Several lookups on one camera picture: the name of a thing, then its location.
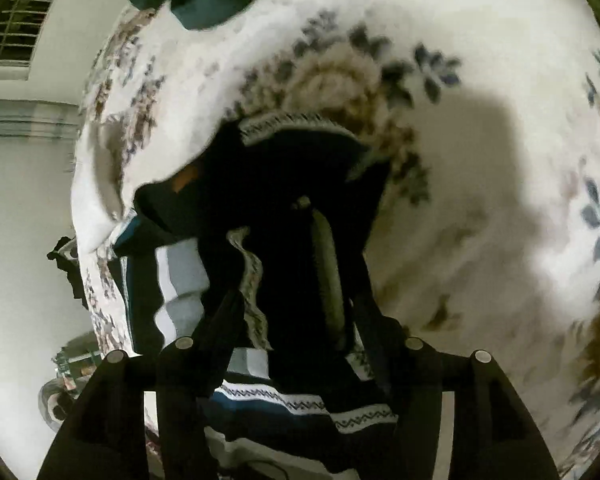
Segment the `cluttered round floor object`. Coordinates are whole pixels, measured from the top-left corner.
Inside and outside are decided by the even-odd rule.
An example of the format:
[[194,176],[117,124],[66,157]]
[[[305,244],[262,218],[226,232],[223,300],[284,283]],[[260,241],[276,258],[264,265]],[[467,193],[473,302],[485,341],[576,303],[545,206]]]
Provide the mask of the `cluttered round floor object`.
[[55,377],[38,392],[38,410],[48,428],[57,432],[102,362],[95,334],[87,332],[70,339],[52,357],[52,362]]

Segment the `floral white fleece blanket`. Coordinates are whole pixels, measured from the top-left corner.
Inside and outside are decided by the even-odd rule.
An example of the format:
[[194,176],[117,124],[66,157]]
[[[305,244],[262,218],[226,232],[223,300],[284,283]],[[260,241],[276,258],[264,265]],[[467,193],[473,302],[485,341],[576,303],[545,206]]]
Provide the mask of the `floral white fleece blanket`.
[[105,260],[135,191],[223,120],[317,112],[392,159],[366,259],[436,348],[486,348],[558,474],[600,452],[600,0],[254,0],[207,30],[133,4],[80,106],[72,215],[102,348],[129,349]]

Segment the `dark object beside bed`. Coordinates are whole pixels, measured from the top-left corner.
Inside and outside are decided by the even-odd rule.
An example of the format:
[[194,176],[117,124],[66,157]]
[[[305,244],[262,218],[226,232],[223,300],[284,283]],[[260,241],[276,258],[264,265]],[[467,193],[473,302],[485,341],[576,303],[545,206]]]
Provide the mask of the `dark object beside bed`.
[[54,248],[46,254],[46,259],[53,261],[57,269],[66,274],[73,298],[80,300],[82,307],[87,310],[88,304],[82,282],[76,239],[68,236],[61,237]]

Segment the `louvered window shutter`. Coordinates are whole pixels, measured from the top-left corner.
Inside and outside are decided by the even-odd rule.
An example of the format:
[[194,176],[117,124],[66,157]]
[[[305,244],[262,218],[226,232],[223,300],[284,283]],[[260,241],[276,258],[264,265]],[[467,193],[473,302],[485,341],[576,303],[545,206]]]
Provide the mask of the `louvered window shutter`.
[[0,66],[30,66],[54,0],[7,0],[0,11]]

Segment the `dark patterned knit garment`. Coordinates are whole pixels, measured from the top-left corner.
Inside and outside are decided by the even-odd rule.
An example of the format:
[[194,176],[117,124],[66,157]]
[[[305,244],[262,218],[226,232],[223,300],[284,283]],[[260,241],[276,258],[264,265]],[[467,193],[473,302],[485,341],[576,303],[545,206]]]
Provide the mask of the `dark patterned knit garment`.
[[230,122],[184,179],[144,185],[112,248],[163,438],[219,465],[284,454],[361,479],[428,479],[440,390],[373,296],[363,252],[391,166],[315,114]]

